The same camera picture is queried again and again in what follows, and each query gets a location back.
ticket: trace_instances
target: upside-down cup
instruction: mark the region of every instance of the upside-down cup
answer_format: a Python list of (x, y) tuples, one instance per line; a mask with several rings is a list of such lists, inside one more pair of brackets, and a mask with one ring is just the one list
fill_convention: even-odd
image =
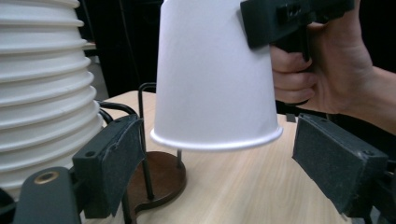
[(163, 3), (154, 142), (222, 151), (257, 147), (282, 134), (269, 47), (248, 47), (239, 5)]

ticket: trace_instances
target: white stacked cups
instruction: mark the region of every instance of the white stacked cups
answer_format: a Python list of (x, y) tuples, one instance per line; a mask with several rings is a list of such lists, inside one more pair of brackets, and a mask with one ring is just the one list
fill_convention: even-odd
[(0, 188), (72, 156), (102, 127), (77, 0), (0, 0)]

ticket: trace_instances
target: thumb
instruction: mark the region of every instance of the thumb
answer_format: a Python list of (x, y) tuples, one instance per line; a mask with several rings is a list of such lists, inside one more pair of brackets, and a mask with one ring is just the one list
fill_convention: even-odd
[(359, 21), (359, 8), (361, 0), (355, 0), (355, 7), (348, 11), (342, 18), (330, 21), (326, 29), (332, 38), (345, 41), (356, 41), (361, 39), (361, 24)]

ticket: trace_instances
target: finger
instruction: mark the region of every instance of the finger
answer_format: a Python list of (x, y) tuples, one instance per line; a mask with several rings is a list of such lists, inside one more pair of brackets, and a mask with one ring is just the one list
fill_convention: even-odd
[(311, 65), (312, 61), (306, 62), (301, 52), (287, 53), (283, 49), (271, 46), (271, 64), (274, 71), (290, 73), (300, 72)]
[(355, 8), (344, 14), (342, 18), (330, 21), (327, 29), (332, 34), (332, 38), (342, 38), (345, 40), (355, 40), (361, 37), (361, 27), (359, 20), (360, 0), (355, 0)]
[(318, 83), (317, 75), (313, 73), (278, 73), (273, 72), (274, 86), (285, 91), (298, 91), (311, 88)]
[(285, 91), (275, 88), (276, 99), (278, 101), (288, 104), (297, 104), (309, 100), (314, 96), (315, 96), (315, 92), (312, 88), (307, 88), (298, 91)]

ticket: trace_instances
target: hand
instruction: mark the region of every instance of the hand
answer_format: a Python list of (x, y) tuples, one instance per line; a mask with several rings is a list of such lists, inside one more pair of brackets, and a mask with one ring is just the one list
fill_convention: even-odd
[(301, 53), (271, 47), (276, 99), (308, 103), (299, 107), (324, 113), (344, 113), (374, 76), (370, 55), (361, 39), (359, 5), (343, 18), (308, 27), (312, 60)]

